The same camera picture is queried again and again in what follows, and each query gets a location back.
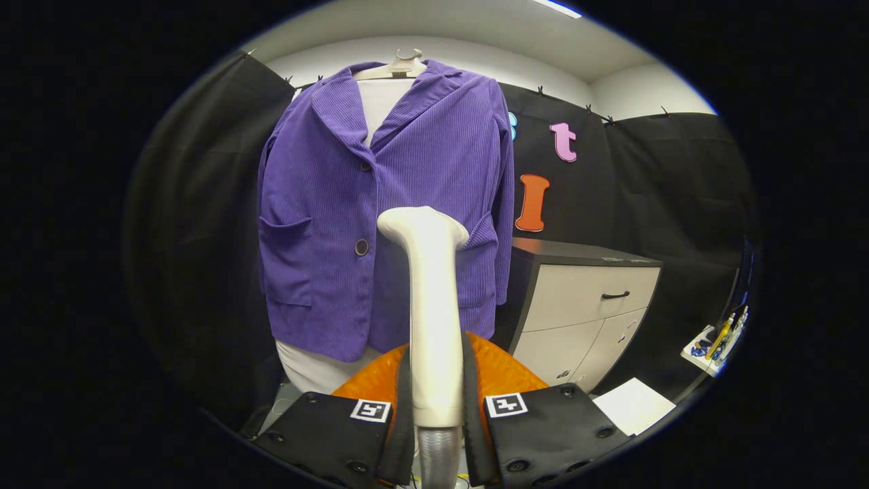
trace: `mannequin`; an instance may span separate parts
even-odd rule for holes
[[[366,146],[371,144],[372,137],[383,124],[389,112],[395,107],[401,97],[410,90],[410,86],[415,80],[415,75],[421,72],[412,64],[409,66],[410,70],[405,70],[402,66],[406,66],[408,61],[410,61],[419,64],[423,69],[426,68],[425,64],[418,61],[418,57],[421,54],[419,50],[416,50],[412,58],[402,59],[398,57],[396,52],[395,63],[373,68],[372,70],[359,71],[354,75],[359,84],[359,93],[362,97],[362,111],[365,114],[365,123],[368,127],[368,135],[365,138]],[[384,69],[389,69],[395,65],[399,65],[398,71],[391,72],[400,72],[406,76],[391,77],[389,73],[386,73],[385,76],[390,78],[380,78],[384,76],[381,74]],[[375,70],[378,71],[373,74],[368,73]],[[369,346],[366,347],[362,357],[355,362],[341,362],[317,353],[307,352],[279,340],[276,340],[276,343],[278,355],[281,358],[283,369],[287,373],[290,383],[301,392],[331,394],[365,365],[368,365],[381,355],[377,350]]]

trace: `ceiling light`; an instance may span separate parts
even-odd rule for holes
[[[582,17],[582,15],[580,15],[579,13],[574,12],[573,10],[570,10],[568,7],[565,7],[564,5],[558,5],[557,3],[550,2],[549,0],[534,0],[534,1],[539,3],[540,5],[546,5],[547,7],[549,7],[552,10],[558,10],[559,12],[561,12],[562,14],[564,14],[568,17],[571,17],[571,18]]]

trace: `drawer handle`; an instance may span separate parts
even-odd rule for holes
[[[601,299],[620,298],[620,297],[627,297],[627,296],[629,296],[629,295],[631,295],[631,291],[625,291],[625,293],[623,293],[623,294],[619,294],[619,295],[617,295],[617,296],[611,296],[611,295],[609,295],[609,294],[603,294],[602,296],[600,296],[600,298],[601,298]]]

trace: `cabinet door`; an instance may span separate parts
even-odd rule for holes
[[[548,385],[565,384],[591,348],[603,320],[523,332],[513,357]]]
[[[659,274],[658,267],[541,265],[522,329],[577,325],[648,307]]]
[[[646,309],[608,318],[588,354],[570,378],[584,392],[591,392],[615,365],[640,327]]]

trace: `orange letter i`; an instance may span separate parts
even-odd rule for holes
[[[537,175],[522,175],[520,181],[525,185],[525,200],[522,201],[522,214],[516,219],[516,229],[543,231],[543,193],[549,188],[549,180]]]

